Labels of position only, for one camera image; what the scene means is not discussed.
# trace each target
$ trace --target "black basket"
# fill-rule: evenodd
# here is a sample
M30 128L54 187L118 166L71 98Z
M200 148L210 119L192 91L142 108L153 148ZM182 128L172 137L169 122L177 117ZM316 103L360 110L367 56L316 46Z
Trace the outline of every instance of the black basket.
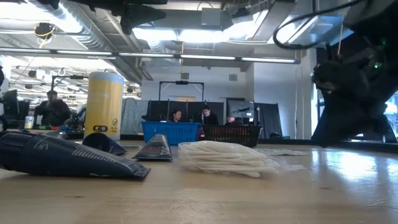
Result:
M261 128L261 126L203 125L205 140L236 143L247 147L257 146Z

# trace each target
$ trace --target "wooden table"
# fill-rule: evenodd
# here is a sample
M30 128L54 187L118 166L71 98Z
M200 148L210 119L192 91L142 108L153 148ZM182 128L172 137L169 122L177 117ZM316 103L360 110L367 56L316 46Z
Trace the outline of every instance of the wooden table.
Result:
M34 177L2 170L0 224L398 223L396 155L259 147L307 152L283 159L308 170L252 179L181 170L177 160L143 162L152 168L143 181Z

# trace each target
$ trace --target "blue basket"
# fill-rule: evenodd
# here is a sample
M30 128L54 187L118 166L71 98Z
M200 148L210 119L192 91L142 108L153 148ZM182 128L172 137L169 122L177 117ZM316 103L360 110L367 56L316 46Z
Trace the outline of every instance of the blue basket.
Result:
M142 122L145 143L155 134L165 134L169 144L176 146L181 142L193 142L199 140L199 123L166 123L166 122Z

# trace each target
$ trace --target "woman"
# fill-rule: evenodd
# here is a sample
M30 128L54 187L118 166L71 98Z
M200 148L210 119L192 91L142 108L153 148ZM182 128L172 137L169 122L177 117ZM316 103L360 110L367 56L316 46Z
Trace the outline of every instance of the woman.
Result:
M172 112L172 120L171 122L180 122L181 120L181 111L180 110L174 110Z

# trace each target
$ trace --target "yellow cylinder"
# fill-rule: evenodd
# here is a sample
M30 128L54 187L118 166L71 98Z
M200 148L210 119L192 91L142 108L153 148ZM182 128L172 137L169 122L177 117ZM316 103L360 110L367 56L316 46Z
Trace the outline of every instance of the yellow cylinder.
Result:
M120 140L124 78L115 73L92 72L88 79L85 137L101 132Z

